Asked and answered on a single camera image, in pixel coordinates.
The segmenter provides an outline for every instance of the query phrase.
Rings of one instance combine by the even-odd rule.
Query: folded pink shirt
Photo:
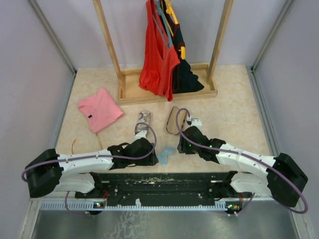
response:
[[[116,105],[105,88],[101,88],[98,93],[80,100],[78,107],[94,133],[114,123],[123,115],[123,111]]]

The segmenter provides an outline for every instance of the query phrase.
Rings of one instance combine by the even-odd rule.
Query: marbled surface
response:
[[[134,141],[134,126],[141,110],[152,113],[151,126],[158,138],[156,153],[166,145],[177,147],[179,135],[168,134],[165,124],[173,106],[187,108],[199,118],[202,132],[208,138],[219,138],[235,147],[258,154],[268,155],[269,150],[258,114],[254,95],[244,65],[221,65],[214,72],[218,95],[216,98],[172,101],[121,106],[124,116],[98,133],[103,148]],[[70,101],[57,144],[57,153],[70,154],[74,139],[74,153],[100,150],[99,140],[90,129],[78,101],[95,94],[101,87],[117,98],[117,77],[113,68],[80,68],[78,70]],[[168,157],[168,165],[131,167],[109,172],[221,172],[234,168],[206,162],[198,155],[184,155],[177,151]]]

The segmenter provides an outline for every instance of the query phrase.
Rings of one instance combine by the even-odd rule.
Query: clothes rack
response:
[[[194,74],[199,76],[198,79],[201,84],[204,85],[204,89],[198,92],[174,94],[175,100],[203,99],[217,96],[217,87],[213,78],[213,73],[216,67],[233,2],[234,0],[225,0],[210,63],[191,64],[191,70]],[[93,4],[118,77],[118,104],[131,105],[166,101],[167,99],[165,97],[156,96],[152,92],[145,91],[139,87],[139,77],[142,71],[141,67],[121,70],[113,47],[101,1],[93,0]]]

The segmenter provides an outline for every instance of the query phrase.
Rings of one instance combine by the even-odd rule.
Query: wooden base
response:
[[[208,64],[191,64],[191,70],[198,75],[199,82],[204,89],[198,92],[174,94],[174,100],[202,99],[217,96],[217,88],[214,80],[207,79]],[[142,69],[133,68],[122,70],[125,83],[125,91],[122,92],[119,86],[118,104],[133,105],[140,103],[153,103],[167,101],[166,97],[156,96],[150,91],[145,91],[139,87],[139,79]]]

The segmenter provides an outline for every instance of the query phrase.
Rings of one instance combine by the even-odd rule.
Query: gray wall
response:
[[[295,1],[257,76],[281,151],[291,155],[309,178],[304,194],[319,235],[318,9],[317,0]]]
[[[37,0],[78,67],[111,65],[92,0]],[[119,63],[143,65],[146,0],[101,0]],[[236,0],[218,64],[252,65],[285,0]],[[186,59],[210,61],[224,0],[173,0]]]
[[[0,3],[0,238],[14,239],[29,200],[20,174],[54,146],[72,75],[27,1]]]

